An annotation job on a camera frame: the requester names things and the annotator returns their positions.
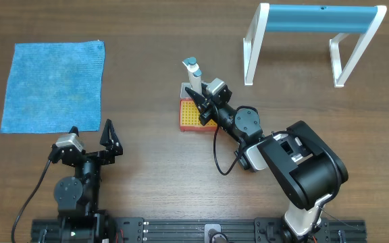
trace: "yellow grid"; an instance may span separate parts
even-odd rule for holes
[[[181,126],[202,126],[199,121],[199,111],[193,101],[181,101]],[[213,120],[205,126],[217,126]]]

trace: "white leg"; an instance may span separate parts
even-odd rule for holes
[[[386,13],[386,6],[377,6],[377,7],[378,7],[378,12],[375,18],[369,25],[367,32],[365,34],[362,34],[359,37],[357,45],[355,46],[355,49],[352,52],[352,55],[349,58],[348,63],[345,65],[343,70],[340,63],[338,43],[342,39],[344,39],[347,36],[347,34],[339,34],[330,40],[331,64],[332,64],[332,70],[334,75],[334,86],[336,88],[340,88],[344,86],[344,83],[346,82],[352,70],[354,69],[355,65],[357,64],[358,60],[364,53],[364,50],[369,45],[371,39],[376,33],[376,30],[378,30],[379,25],[382,23],[382,20],[384,19]]]
[[[243,39],[244,49],[244,85],[253,85],[253,77],[257,59],[261,51],[263,35],[267,28],[269,4],[261,3],[251,21],[246,38]]]

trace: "wooden tabletop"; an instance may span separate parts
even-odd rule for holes
[[[326,0],[307,4],[330,4]],[[364,219],[369,242],[389,241],[389,1],[384,22],[344,88],[334,88],[328,40],[333,34],[268,33],[253,87],[243,82],[242,38],[258,1],[9,1],[0,0],[0,127],[15,43],[105,42],[101,129],[112,119],[124,146],[103,167],[100,208],[116,217],[149,219],[254,219],[280,217],[288,199],[271,171],[218,174],[212,132],[180,132],[181,61],[198,59],[203,79],[224,80],[231,106],[259,110],[266,133],[307,122],[341,157],[349,172],[326,211]],[[342,59],[357,37],[340,43]],[[83,132],[88,151],[100,149],[101,132]],[[0,242],[36,185],[59,134],[0,134]],[[223,168],[236,143],[219,133]],[[51,165],[16,231],[30,239],[32,219],[57,216],[53,188],[74,173]]]

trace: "blue cloth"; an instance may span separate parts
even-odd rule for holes
[[[97,131],[103,41],[16,44],[1,133]]]

